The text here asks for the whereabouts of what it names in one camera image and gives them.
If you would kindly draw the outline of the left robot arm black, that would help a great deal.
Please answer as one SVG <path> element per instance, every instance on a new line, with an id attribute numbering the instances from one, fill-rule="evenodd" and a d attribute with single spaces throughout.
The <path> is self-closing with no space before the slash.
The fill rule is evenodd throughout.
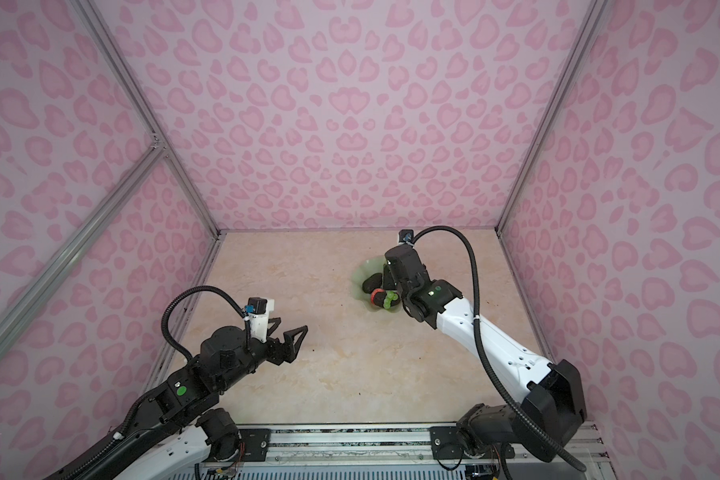
<path id="1" fill-rule="evenodd" d="M 295 360 L 304 336 L 302 326 L 273 338 L 280 320 L 258 340 L 237 326 L 217 329 L 200 352 L 167 380 L 148 390 L 129 407 L 124 420 L 56 472 L 51 479 L 113 479 L 160 442 L 191 426 L 205 436 L 212 460 L 239 459 L 243 440 L 231 416 L 217 406 L 220 397 L 264 362 Z"/>

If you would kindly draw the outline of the green fake grape bunch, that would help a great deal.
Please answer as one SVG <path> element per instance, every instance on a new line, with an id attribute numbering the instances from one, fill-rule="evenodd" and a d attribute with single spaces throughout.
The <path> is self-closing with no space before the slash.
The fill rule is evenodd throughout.
<path id="1" fill-rule="evenodd" d="M 390 310 L 396 307 L 400 303 L 400 297 L 395 291 L 385 290 L 381 294 L 381 307 L 385 310 Z"/>

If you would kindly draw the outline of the red apple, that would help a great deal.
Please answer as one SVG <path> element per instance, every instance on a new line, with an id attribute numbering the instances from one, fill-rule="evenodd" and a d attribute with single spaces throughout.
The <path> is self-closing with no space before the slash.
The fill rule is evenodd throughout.
<path id="1" fill-rule="evenodd" d="M 382 288 L 377 288 L 371 293 L 370 299 L 371 299 L 372 303 L 376 304 L 378 302 L 383 302 L 385 299 L 385 296 L 386 296 L 386 291 Z"/>

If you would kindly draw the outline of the dark avocado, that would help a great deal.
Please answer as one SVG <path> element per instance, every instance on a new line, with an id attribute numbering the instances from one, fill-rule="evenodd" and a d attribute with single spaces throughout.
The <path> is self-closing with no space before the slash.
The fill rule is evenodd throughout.
<path id="1" fill-rule="evenodd" d="M 382 288 L 382 273 L 377 272 L 365 279 L 361 284 L 361 289 L 365 294 L 370 295 L 375 289 Z"/>

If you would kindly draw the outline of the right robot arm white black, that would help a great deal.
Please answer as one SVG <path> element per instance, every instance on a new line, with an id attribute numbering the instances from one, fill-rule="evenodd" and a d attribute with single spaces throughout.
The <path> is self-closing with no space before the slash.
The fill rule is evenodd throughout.
<path id="1" fill-rule="evenodd" d="M 477 404 L 455 424 L 455 438 L 435 453 L 460 457 L 491 455 L 503 461 L 514 444 L 536 459 L 560 459 L 578 472 L 584 462 L 566 448 L 587 419 L 579 370 L 555 363 L 514 340 L 449 282 L 430 277 L 414 245 L 401 242 L 384 255 L 379 273 L 403 310 L 420 323 L 452 338 L 480 362 L 502 404 Z"/>

